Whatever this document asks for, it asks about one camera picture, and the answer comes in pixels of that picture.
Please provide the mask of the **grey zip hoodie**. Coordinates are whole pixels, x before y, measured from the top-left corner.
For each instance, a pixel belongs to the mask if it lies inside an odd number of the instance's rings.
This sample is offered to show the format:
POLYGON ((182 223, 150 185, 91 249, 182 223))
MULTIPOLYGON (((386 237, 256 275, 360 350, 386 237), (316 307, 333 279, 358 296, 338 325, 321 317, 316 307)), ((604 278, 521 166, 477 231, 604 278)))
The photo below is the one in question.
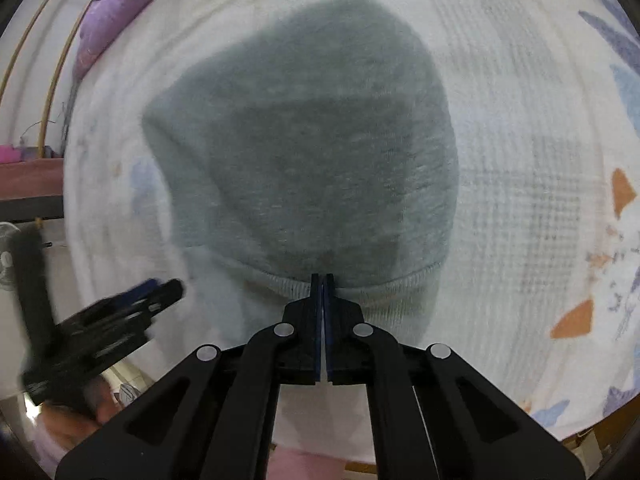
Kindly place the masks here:
POLYGON ((192 334, 234 346, 312 274, 406 344, 448 255, 458 151, 413 29, 374 0, 306 6, 195 64, 142 130, 186 259, 192 334))

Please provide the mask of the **white floral bed sheet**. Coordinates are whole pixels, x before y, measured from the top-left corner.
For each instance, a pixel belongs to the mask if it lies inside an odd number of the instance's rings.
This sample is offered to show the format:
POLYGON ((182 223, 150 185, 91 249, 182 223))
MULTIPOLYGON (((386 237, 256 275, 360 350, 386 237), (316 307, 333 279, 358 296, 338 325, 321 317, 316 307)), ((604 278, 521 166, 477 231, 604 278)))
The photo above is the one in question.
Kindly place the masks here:
MULTIPOLYGON (((146 278, 186 298, 134 357, 160 377, 204 342, 146 107, 195 64, 328 0, 153 0, 82 78, 65 223, 88 302, 146 278)), ((374 0, 430 52, 458 151, 423 339, 448 344, 565 439, 639 391, 639 36, 616 0, 374 0)))

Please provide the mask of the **yellow hoop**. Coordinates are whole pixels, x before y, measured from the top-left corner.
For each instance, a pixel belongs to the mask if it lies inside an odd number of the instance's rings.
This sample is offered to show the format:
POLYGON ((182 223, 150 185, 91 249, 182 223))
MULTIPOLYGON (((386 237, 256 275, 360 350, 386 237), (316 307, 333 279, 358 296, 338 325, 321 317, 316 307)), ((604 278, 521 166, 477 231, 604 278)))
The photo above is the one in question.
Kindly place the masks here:
POLYGON ((78 18, 90 0, 9 0, 1 12, 1 143, 63 151, 78 47, 78 18))

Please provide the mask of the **wooden bed frame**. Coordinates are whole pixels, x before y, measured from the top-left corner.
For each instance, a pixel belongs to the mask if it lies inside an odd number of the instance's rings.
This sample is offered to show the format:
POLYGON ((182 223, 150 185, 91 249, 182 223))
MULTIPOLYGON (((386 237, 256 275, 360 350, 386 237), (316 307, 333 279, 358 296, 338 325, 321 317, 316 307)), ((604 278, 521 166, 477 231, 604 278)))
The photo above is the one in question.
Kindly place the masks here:
POLYGON ((563 445, 578 458, 587 479, 638 479, 639 404, 626 404, 563 445))

